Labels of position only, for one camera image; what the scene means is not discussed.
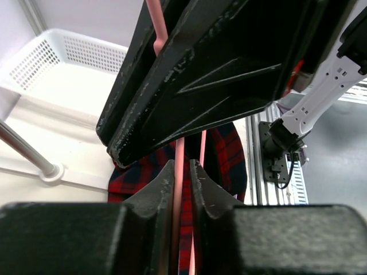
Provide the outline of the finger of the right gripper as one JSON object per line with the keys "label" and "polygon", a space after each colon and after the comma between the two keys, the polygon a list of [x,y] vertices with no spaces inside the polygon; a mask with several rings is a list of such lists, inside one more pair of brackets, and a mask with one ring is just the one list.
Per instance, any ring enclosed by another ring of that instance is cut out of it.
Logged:
{"label": "finger of the right gripper", "polygon": [[100,141],[108,146],[131,100],[140,88],[156,54],[154,26],[147,3],[144,2],[127,54],[96,125]]}
{"label": "finger of the right gripper", "polygon": [[122,167],[262,111],[299,61],[314,74],[349,1],[162,1],[169,37],[107,146]]}

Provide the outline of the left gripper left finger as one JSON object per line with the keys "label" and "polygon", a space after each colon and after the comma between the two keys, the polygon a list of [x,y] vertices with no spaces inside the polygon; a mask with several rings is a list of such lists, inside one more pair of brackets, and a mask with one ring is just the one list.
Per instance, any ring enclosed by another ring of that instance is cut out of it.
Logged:
{"label": "left gripper left finger", "polygon": [[122,203],[1,208],[2,274],[170,274],[174,161]]}

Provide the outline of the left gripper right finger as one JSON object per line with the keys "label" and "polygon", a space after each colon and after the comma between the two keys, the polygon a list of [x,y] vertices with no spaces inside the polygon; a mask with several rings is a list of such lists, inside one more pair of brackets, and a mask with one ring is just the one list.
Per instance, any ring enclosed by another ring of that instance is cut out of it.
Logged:
{"label": "left gripper right finger", "polygon": [[190,161],[198,274],[365,274],[366,222],[345,205],[247,206]]}

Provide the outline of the pink wire hanger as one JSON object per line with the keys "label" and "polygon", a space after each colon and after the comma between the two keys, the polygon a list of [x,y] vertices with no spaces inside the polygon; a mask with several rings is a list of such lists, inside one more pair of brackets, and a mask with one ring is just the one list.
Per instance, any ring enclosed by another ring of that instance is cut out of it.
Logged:
{"label": "pink wire hanger", "polygon": [[[146,2],[151,21],[156,33],[153,43],[155,55],[158,56],[163,49],[168,33],[160,1]],[[182,202],[182,189],[184,177],[185,139],[182,137],[175,142],[174,161],[174,194],[173,194],[173,216],[171,237],[171,274],[179,273],[179,237],[180,237],[180,214]]]}

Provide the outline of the red plaid skirt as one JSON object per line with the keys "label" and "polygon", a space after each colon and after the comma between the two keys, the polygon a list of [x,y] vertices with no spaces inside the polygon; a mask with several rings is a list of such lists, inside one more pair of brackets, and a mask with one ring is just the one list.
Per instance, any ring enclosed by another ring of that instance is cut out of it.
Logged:
{"label": "red plaid skirt", "polygon": [[[180,214],[180,274],[189,274],[193,231],[190,160],[200,158],[200,149],[201,134],[186,137]],[[175,142],[171,142],[126,168],[116,166],[108,184],[108,201],[125,201],[150,183],[167,161],[174,158]],[[207,130],[204,169],[214,182],[240,202],[244,201],[248,179],[245,156],[232,122]]]}

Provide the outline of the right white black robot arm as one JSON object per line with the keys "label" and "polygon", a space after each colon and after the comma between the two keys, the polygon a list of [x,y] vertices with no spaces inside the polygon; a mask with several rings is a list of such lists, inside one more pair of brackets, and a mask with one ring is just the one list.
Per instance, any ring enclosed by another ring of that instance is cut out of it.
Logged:
{"label": "right white black robot arm", "polygon": [[265,110],[287,88],[299,89],[292,77],[317,77],[271,128],[279,147],[295,148],[366,77],[366,10],[348,22],[354,1],[158,4],[167,41],[143,5],[96,125],[122,167],[179,138]]}

